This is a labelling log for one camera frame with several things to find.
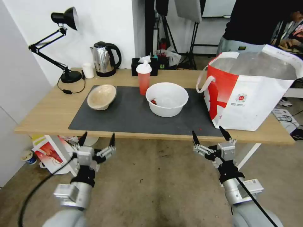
person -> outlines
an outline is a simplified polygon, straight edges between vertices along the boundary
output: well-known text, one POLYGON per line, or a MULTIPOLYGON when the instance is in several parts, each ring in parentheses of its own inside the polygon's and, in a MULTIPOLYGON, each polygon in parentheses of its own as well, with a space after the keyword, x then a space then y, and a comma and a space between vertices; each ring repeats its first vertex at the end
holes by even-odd
POLYGON ((283 7, 274 0, 236 0, 230 21, 218 45, 221 52, 260 52, 270 44, 277 24, 290 16, 302 17, 303 3, 290 0, 283 7))
MULTIPOLYGON (((300 33, 303 29, 303 14, 301 12, 302 11, 298 11, 291 14, 291 21, 286 25, 279 43, 279 48, 293 54, 300 53, 300 50, 298 49, 303 48, 303 44, 300 41, 300 33)), ((272 45, 275 45, 276 43, 276 35, 279 32, 279 28, 280 24, 276 27, 274 32, 275 35, 271 42, 272 45)), ((285 107, 292 106, 292 103, 286 97, 282 97, 278 104, 285 107)))
MULTIPOLYGON (((294 46, 303 47, 302 43, 298 40, 298 38, 301 36, 300 33, 303 29, 303 13, 301 13, 302 11, 303 10, 294 12, 290 16, 291 21, 286 25, 283 35, 281 37, 281 41, 279 43, 279 46, 283 50, 289 51, 294 46)), ((280 24, 276 27, 271 45, 275 45, 276 43, 276 36, 279 32, 279 28, 280 24)))

lamp base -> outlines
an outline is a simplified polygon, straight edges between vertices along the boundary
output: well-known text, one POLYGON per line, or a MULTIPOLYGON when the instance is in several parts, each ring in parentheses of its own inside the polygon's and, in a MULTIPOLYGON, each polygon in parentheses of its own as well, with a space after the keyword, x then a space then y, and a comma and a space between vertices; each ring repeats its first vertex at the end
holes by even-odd
POLYGON ((70 84, 81 80, 82 74, 78 71, 70 71, 62 73, 60 78, 63 83, 70 84))

sneaker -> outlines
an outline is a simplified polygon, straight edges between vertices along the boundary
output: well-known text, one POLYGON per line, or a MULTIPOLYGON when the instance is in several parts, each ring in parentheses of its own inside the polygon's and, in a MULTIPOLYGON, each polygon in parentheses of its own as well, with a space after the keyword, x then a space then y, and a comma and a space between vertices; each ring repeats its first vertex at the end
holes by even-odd
POLYGON ((288 101, 288 99, 285 98, 285 97, 282 97, 278 104, 281 105, 281 106, 285 106, 285 107, 291 107, 292 106, 291 102, 288 101))

gray mat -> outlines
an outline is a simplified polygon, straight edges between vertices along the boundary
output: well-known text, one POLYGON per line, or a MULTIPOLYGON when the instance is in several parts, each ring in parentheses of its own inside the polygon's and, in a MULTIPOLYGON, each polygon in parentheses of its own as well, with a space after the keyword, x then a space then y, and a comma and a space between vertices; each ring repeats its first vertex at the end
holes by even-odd
POLYGON ((138 87, 117 87, 117 97, 107 110, 90 109, 86 98, 69 129, 169 135, 191 135, 194 130, 198 136, 221 137, 220 130, 210 120, 202 95, 195 89, 186 91, 189 99, 181 112, 164 118, 150 110, 138 87))

white bottle cap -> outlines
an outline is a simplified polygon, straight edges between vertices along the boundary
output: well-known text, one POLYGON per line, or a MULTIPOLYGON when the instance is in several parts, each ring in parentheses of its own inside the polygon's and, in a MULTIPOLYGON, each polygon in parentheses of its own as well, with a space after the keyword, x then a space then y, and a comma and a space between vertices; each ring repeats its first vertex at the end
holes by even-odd
POLYGON ((144 63, 137 66, 136 71, 140 74, 147 74, 152 71, 152 68, 150 64, 146 60, 144 60, 144 63))

